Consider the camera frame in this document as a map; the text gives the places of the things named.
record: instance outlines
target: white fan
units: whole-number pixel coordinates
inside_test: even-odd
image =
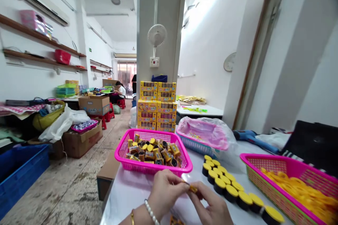
[[[163,25],[153,25],[148,32],[148,41],[154,46],[156,57],[156,48],[161,46],[167,37],[167,30]]]

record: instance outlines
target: ceiling light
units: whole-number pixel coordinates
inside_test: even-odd
[[[111,0],[113,4],[115,5],[120,5],[121,1],[120,0]]]

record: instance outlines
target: person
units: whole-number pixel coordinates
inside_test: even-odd
[[[154,184],[147,202],[158,222],[170,211],[176,200],[184,193],[187,193],[203,225],[233,225],[227,205],[223,199],[202,182],[191,183],[191,185],[198,189],[197,194],[189,191],[189,185],[183,183],[181,178],[168,169],[155,174]],[[209,205],[207,208],[203,206],[201,199],[207,201]],[[130,224],[154,224],[154,220],[145,204],[133,209],[120,223],[120,225]]]
[[[124,99],[126,97],[126,89],[124,88],[123,84],[120,81],[117,81],[115,86],[116,86],[116,88],[118,88],[118,90],[113,91],[113,93],[117,93],[118,96],[109,97],[110,102],[112,104],[117,104],[118,100]]]
[[[135,74],[131,80],[133,82],[133,94],[136,93],[136,75],[137,74]]]

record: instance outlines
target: glass door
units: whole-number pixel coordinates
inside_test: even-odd
[[[117,62],[117,77],[126,89],[126,98],[132,99],[133,85],[131,80],[136,74],[136,62]]]

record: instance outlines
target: seated woman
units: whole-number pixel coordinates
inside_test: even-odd
[[[113,91],[114,93],[117,93],[118,96],[111,96],[110,98],[110,102],[112,104],[117,104],[117,101],[120,99],[124,99],[126,97],[126,89],[124,88],[123,84],[120,81],[117,81],[115,86],[117,88],[119,88],[116,91]]]

